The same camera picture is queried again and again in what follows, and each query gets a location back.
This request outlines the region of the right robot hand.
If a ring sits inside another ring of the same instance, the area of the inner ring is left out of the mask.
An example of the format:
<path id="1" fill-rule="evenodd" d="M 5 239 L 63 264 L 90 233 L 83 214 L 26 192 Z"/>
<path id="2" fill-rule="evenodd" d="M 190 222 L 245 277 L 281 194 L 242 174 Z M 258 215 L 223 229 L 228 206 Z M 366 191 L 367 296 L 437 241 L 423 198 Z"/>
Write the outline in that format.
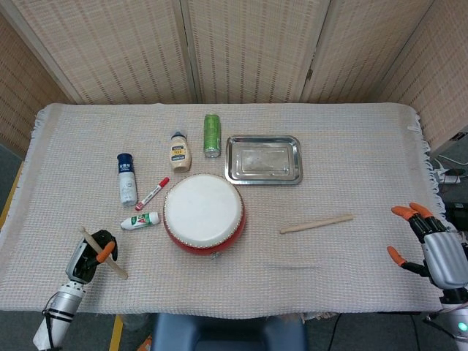
<path id="1" fill-rule="evenodd" d="M 458 235 L 449 231 L 426 207 L 418 203 L 394 206 L 392 213 L 406 220 L 418 239 L 424 256 L 423 264 L 411 263 L 397 250 L 387 252 L 397 266 L 422 277 L 430 278 L 441 290 L 467 286 L 467 256 Z"/>

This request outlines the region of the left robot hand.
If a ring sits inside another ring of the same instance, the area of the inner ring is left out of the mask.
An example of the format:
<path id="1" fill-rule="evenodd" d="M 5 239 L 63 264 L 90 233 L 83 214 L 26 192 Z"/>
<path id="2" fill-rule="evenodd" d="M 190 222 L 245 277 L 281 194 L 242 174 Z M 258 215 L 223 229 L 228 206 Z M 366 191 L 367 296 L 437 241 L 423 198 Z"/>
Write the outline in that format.
<path id="1" fill-rule="evenodd" d="M 91 235 L 99 247 L 111 256 L 113 260 L 118 258 L 118 245 L 116 238 L 107 230 L 99 230 Z M 97 266 L 102 264 L 105 258 L 99 254 L 84 238 L 75 248 L 72 259 L 65 270 L 68 278 L 74 282 L 88 284 L 94 278 Z"/>

